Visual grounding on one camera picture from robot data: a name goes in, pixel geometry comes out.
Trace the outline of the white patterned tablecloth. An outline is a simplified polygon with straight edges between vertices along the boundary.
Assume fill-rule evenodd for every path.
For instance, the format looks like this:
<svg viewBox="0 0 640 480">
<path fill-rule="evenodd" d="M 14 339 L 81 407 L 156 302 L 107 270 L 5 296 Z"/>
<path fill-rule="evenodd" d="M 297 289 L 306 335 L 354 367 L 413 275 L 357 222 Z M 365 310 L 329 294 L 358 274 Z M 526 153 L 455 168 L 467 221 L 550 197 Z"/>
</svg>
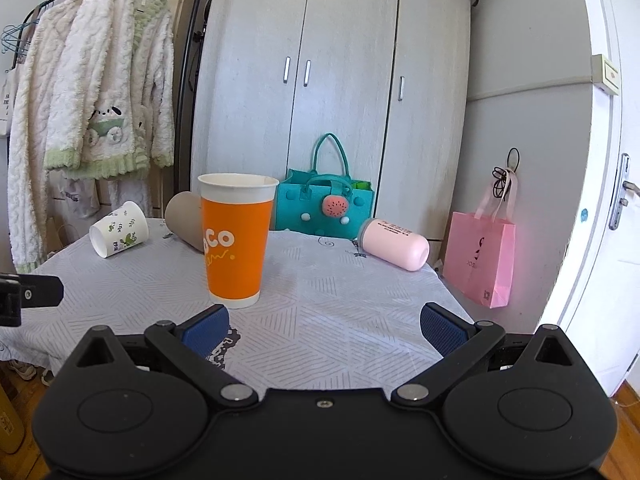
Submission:
<svg viewBox="0 0 640 480">
<path fill-rule="evenodd" d="M 2 330 L 4 360 L 59 370 L 92 326 L 138 334 L 210 305 L 203 256 L 160 220 L 146 242 L 119 255 L 103 259 L 81 238 L 41 272 L 60 278 L 63 301 Z M 228 339 L 208 357 L 258 392 L 390 391 L 439 360 L 420 330 L 429 302 L 463 314 L 430 268 L 408 272 L 340 238 L 273 232 L 257 304 L 231 312 Z"/>
</svg>

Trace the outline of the orange paper cup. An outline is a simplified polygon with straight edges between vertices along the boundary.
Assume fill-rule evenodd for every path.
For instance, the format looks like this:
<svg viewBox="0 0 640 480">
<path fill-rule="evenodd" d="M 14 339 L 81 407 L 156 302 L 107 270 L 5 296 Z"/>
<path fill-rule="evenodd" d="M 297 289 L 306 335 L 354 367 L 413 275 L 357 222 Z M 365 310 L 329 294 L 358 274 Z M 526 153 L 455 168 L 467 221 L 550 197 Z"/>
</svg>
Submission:
<svg viewBox="0 0 640 480">
<path fill-rule="evenodd" d="M 279 180 L 258 174 L 202 174 L 202 239 L 209 295 L 216 304 L 256 304 Z"/>
</svg>

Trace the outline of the wall light switch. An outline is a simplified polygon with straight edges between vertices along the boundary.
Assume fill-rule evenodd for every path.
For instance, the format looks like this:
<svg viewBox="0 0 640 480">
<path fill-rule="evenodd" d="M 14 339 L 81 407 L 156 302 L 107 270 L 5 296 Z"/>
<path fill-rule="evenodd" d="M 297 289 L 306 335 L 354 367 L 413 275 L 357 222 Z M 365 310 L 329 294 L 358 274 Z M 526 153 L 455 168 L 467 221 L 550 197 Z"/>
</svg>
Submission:
<svg viewBox="0 0 640 480">
<path fill-rule="evenodd" d="M 608 96 L 620 94 L 620 72 L 614 64 L 603 54 L 591 57 L 591 81 Z"/>
</svg>

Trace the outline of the black clothes rack pole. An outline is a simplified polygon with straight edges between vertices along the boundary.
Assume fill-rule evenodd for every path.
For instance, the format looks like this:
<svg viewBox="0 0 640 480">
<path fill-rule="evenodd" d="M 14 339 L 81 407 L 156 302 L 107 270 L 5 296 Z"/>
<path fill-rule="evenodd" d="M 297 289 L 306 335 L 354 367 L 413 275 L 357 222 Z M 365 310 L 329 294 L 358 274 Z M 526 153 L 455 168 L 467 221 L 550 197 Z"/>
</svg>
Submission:
<svg viewBox="0 0 640 480">
<path fill-rule="evenodd" d="M 172 192 L 190 190 L 195 93 L 210 2 L 178 0 L 175 13 L 175 162 Z"/>
</svg>

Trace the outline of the white door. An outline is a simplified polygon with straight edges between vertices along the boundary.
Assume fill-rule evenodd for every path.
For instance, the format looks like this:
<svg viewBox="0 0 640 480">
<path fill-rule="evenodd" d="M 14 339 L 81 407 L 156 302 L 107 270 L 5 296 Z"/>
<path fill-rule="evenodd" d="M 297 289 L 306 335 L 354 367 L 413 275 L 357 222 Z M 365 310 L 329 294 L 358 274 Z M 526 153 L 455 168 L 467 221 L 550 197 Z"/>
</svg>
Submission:
<svg viewBox="0 0 640 480">
<path fill-rule="evenodd" d="M 639 0 L 585 0 L 591 56 L 620 72 L 620 94 L 591 81 L 586 169 L 570 240 L 541 322 L 558 324 L 612 396 L 639 362 L 639 195 L 608 228 L 620 154 L 639 186 Z"/>
</svg>

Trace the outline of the white fluffy robe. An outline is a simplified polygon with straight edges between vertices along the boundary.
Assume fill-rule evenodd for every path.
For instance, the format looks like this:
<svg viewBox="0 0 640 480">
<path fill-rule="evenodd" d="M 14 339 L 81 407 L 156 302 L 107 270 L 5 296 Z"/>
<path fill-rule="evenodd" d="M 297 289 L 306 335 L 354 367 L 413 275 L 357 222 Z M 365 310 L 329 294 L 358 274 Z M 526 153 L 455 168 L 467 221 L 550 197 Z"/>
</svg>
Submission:
<svg viewBox="0 0 640 480">
<path fill-rule="evenodd" d="M 114 207 L 152 211 L 149 173 L 174 163 L 168 0 L 67 0 L 42 14 L 18 71 L 9 132 L 15 270 L 43 264 L 49 174 L 103 181 Z"/>
</svg>

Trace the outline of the white floral paper cup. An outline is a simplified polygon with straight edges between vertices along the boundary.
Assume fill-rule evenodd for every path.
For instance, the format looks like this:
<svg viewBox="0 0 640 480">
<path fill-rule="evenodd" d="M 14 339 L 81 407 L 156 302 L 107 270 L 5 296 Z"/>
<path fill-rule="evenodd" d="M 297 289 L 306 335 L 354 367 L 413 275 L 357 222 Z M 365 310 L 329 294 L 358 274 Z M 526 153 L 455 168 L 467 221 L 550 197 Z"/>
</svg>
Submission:
<svg viewBox="0 0 640 480">
<path fill-rule="evenodd" d="M 142 209 L 135 202 L 123 203 L 89 229 L 93 249 L 103 259 L 143 244 L 150 230 Z"/>
</svg>

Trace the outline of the beige cylindrical cup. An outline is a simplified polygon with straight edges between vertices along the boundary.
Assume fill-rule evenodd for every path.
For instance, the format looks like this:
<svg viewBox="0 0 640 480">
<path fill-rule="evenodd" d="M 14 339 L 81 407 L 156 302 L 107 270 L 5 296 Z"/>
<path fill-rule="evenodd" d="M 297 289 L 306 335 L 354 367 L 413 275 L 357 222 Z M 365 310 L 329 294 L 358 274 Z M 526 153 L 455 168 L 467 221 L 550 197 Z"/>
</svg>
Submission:
<svg viewBox="0 0 640 480">
<path fill-rule="evenodd" d="M 165 223 L 180 240 L 204 252 L 200 196 L 188 191 L 176 194 L 166 206 Z"/>
</svg>

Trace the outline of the teal felt handbag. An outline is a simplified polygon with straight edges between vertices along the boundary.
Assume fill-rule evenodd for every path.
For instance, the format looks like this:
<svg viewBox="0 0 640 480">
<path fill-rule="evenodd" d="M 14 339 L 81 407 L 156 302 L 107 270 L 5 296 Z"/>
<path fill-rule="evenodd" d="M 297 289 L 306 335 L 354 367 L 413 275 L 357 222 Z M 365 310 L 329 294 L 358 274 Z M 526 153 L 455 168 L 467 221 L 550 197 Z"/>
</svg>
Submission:
<svg viewBox="0 0 640 480">
<path fill-rule="evenodd" d="M 324 141 L 332 140 L 342 159 L 341 174 L 318 170 Z M 290 169 L 277 188 L 274 228 L 353 240 L 371 218 L 374 191 L 369 181 L 350 176 L 346 152 L 332 132 L 320 136 L 312 152 L 311 170 Z"/>
</svg>

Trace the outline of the pink paper gift bag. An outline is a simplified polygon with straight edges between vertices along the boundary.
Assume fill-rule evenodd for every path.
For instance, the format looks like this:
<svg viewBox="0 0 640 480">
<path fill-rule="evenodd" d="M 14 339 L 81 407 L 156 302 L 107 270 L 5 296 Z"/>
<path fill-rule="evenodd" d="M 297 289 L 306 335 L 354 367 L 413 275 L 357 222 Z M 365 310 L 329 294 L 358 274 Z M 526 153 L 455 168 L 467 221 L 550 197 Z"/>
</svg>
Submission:
<svg viewBox="0 0 640 480">
<path fill-rule="evenodd" d="M 510 302 L 517 197 L 518 177 L 506 168 L 500 197 L 486 188 L 476 211 L 451 216 L 442 275 L 466 298 L 489 309 Z"/>
</svg>

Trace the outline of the white wooden wardrobe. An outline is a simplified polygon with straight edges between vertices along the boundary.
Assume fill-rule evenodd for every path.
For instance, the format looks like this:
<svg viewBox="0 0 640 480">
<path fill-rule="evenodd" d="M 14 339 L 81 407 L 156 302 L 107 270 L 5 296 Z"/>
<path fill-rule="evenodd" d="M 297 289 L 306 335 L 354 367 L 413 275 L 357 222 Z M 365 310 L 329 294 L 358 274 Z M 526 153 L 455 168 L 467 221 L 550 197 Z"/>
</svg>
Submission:
<svg viewBox="0 0 640 480">
<path fill-rule="evenodd" d="M 348 167 L 375 217 L 440 243 L 476 0 L 210 0 L 191 169 Z"/>
</svg>

